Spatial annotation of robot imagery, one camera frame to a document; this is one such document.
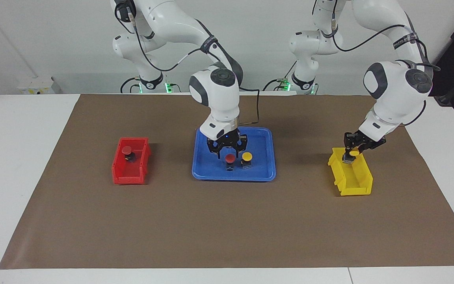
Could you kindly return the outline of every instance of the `yellow plastic tray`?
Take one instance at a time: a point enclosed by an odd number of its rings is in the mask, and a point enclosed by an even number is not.
[[[346,153],[346,148],[333,148],[332,151],[328,165],[332,167],[334,185],[337,185],[341,196],[371,194],[373,179],[364,155],[357,156],[353,164],[345,164],[342,155]]]

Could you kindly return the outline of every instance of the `blue tray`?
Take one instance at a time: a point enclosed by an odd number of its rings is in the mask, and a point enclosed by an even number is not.
[[[216,153],[209,152],[207,138],[198,129],[194,149],[194,162],[192,175],[200,180],[223,181],[272,181],[276,178],[276,163],[274,161],[274,146],[272,133],[267,128],[240,127],[241,134],[248,136],[246,151],[253,154],[252,167],[242,169],[241,155],[234,164],[234,171],[225,170],[225,156],[229,153],[236,154],[234,149],[223,148],[220,160]]]

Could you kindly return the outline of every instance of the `white table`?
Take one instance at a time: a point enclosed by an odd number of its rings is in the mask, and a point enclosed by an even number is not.
[[[0,259],[78,97],[0,95]],[[407,130],[454,211],[454,110],[430,98],[427,111]],[[454,284],[454,267],[0,270],[3,282]]]

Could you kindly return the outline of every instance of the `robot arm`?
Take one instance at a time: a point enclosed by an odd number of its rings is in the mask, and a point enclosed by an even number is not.
[[[421,49],[411,20],[396,0],[351,1],[357,22],[387,36],[393,42],[400,60],[376,62],[365,73],[364,86],[376,99],[376,104],[367,114],[359,131],[345,134],[346,163],[355,160],[350,155],[353,149],[358,148],[358,153],[365,149],[375,149],[386,142],[385,135],[400,124],[418,117],[424,110],[424,102],[432,89],[434,76],[433,67]],[[305,64],[311,56],[345,51],[341,49],[342,37],[337,24],[339,12],[345,2],[346,0],[317,1],[313,19],[319,30],[297,34],[290,40],[290,47],[294,46],[292,51],[301,67],[292,75],[292,80],[298,87],[302,82],[314,82],[316,69],[307,68]],[[304,42],[312,42],[313,48]]]
[[[243,151],[246,147],[245,137],[232,141],[232,137],[238,135],[238,87],[243,80],[239,63],[200,21],[188,16],[174,0],[111,1],[114,9],[121,9],[119,16],[128,28],[126,38],[115,38],[114,49],[137,65],[140,76],[149,74],[141,76],[142,79],[156,79],[162,74],[156,68],[149,69],[152,64],[143,57],[141,49],[146,54],[168,42],[193,43],[211,58],[214,64],[195,73],[189,83],[192,97],[211,108],[211,114],[200,131],[209,139],[208,145],[211,144],[210,150],[214,153],[219,153],[222,147]]]

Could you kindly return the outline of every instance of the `brown table mat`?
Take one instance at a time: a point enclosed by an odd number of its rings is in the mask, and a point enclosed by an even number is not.
[[[81,95],[0,269],[454,265],[454,214],[404,128],[365,153],[371,196],[333,185],[331,148],[373,102],[262,97],[277,177],[240,183],[191,175],[209,113],[191,97]],[[124,136],[150,138],[149,185],[113,185]]]

